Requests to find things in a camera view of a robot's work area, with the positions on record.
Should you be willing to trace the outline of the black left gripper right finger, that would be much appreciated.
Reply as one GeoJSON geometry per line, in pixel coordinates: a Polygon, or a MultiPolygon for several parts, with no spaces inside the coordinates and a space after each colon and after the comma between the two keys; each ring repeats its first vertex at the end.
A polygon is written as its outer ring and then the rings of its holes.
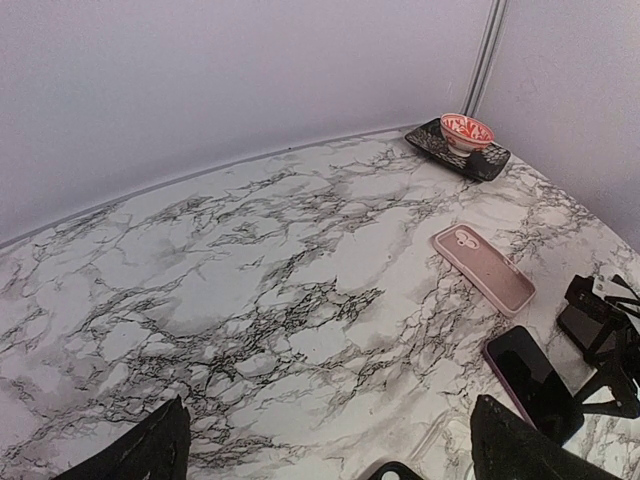
{"type": "Polygon", "coordinates": [[[474,476],[502,479],[613,479],[564,450],[490,395],[480,395],[470,419],[474,476]]]}

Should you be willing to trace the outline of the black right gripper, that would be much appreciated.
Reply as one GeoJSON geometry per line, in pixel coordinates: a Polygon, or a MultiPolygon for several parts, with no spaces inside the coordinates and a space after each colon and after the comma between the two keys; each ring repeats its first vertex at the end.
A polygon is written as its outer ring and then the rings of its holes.
{"type": "Polygon", "coordinates": [[[589,365],[600,365],[574,396],[584,414],[639,418],[639,386],[624,365],[639,363],[639,294],[618,274],[576,275],[556,323],[589,365]],[[602,388],[612,399],[587,400],[602,388]]]}

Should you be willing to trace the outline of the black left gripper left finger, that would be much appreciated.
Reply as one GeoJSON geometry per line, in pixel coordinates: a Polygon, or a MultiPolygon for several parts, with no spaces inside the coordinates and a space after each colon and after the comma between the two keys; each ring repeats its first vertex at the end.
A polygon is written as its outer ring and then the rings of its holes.
{"type": "Polygon", "coordinates": [[[177,396],[59,479],[181,479],[187,476],[190,414],[177,396]]]}

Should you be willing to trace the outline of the purple phone black screen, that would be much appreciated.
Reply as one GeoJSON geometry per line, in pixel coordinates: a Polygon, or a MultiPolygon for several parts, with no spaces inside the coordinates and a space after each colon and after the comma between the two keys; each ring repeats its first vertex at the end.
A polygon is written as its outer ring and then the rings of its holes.
{"type": "Polygon", "coordinates": [[[547,438],[564,445],[583,426],[581,408],[526,328],[489,340],[484,358],[524,419],[547,438]]]}

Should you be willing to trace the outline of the pink phone case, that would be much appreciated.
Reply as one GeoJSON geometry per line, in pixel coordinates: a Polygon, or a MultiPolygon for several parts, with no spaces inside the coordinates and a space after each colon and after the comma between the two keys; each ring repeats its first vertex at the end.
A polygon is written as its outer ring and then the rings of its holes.
{"type": "Polygon", "coordinates": [[[471,226],[452,225],[433,235],[431,241],[435,250],[506,317],[517,315],[534,297],[531,280],[471,226]]]}

